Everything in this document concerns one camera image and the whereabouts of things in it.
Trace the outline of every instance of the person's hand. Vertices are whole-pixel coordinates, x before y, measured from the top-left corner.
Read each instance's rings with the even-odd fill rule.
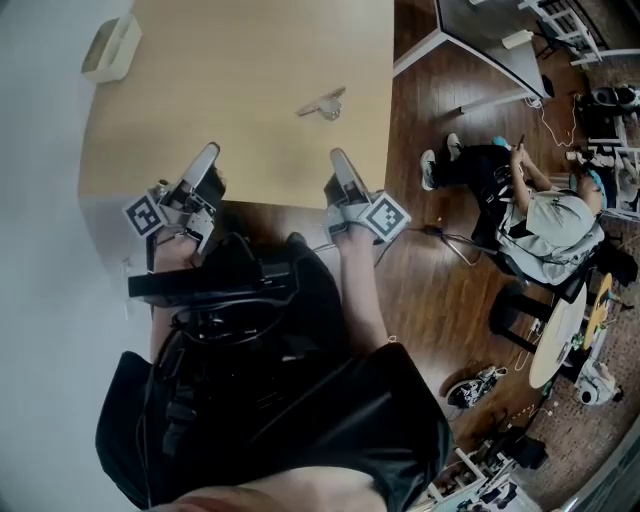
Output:
[[[345,254],[353,250],[368,249],[371,250],[376,235],[369,228],[361,224],[349,224],[346,231],[338,233],[333,237],[340,254]]]
[[[519,169],[520,164],[525,160],[525,155],[527,155],[527,151],[524,149],[523,144],[513,148],[511,150],[511,169]]]
[[[193,267],[191,258],[198,242],[178,229],[163,228],[156,237],[155,272],[172,272]]]

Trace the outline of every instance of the table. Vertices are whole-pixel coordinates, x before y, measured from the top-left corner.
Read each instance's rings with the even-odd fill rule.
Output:
[[[573,335],[580,330],[587,305],[587,287],[583,285],[578,297],[569,304],[560,299],[554,307],[522,294],[519,285],[507,286],[496,298],[491,310],[490,325],[495,334],[514,342],[534,354],[529,372],[529,384],[533,388],[544,386],[562,367],[571,350]],[[510,330],[514,316],[522,312],[546,322],[537,346]]]
[[[613,287],[613,276],[607,274],[604,276],[602,283],[600,283],[600,289],[596,294],[595,302],[589,315],[589,322],[587,324],[587,330],[584,333],[584,342],[582,348],[587,350],[591,343],[593,343],[593,337],[596,332],[596,328],[607,319],[609,314],[609,292]]]
[[[394,63],[394,76],[445,41],[450,41],[498,69],[518,86],[460,107],[469,113],[528,97],[548,97],[531,42],[507,50],[502,39],[531,26],[532,17],[517,0],[435,0],[438,26]]]
[[[98,86],[81,197],[137,197],[177,180],[217,142],[225,199],[325,208],[345,150],[384,186],[391,113],[392,0],[137,0],[143,36],[129,74]],[[335,121],[296,111],[346,87]]]

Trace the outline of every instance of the wooden table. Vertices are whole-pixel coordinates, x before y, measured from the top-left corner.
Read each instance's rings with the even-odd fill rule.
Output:
[[[387,165],[392,0],[138,0],[129,74],[97,88],[81,197],[177,180],[209,141],[226,199],[324,208],[343,148],[371,190]],[[346,87],[342,114],[296,111]]]

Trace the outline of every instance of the white sneaker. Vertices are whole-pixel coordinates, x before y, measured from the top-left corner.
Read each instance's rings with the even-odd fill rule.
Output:
[[[447,148],[451,155],[451,161],[455,162],[460,157],[460,153],[462,153],[462,144],[460,144],[460,139],[455,133],[450,133],[447,137]]]
[[[422,169],[422,188],[425,190],[433,190],[433,166],[436,163],[436,154],[432,149],[427,149],[420,157],[420,168]]]

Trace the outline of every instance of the black and white sneaker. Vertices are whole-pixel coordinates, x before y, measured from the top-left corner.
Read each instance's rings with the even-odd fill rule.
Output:
[[[462,380],[454,384],[447,393],[447,404],[459,409],[470,409],[506,374],[507,369],[504,367],[496,368],[492,365],[485,368],[475,379]]]
[[[436,154],[432,149],[427,149],[420,157],[420,168],[422,169],[422,188],[425,190],[433,190],[435,184],[433,182],[433,168],[436,165]]]
[[[452,162],[455,162],[458,158],[460,158],[463,147],[464,146],[460,144],[460,139],[455,133],[450,133],[447,136],[447,149],[449,150],[449,154],[451,155]]]

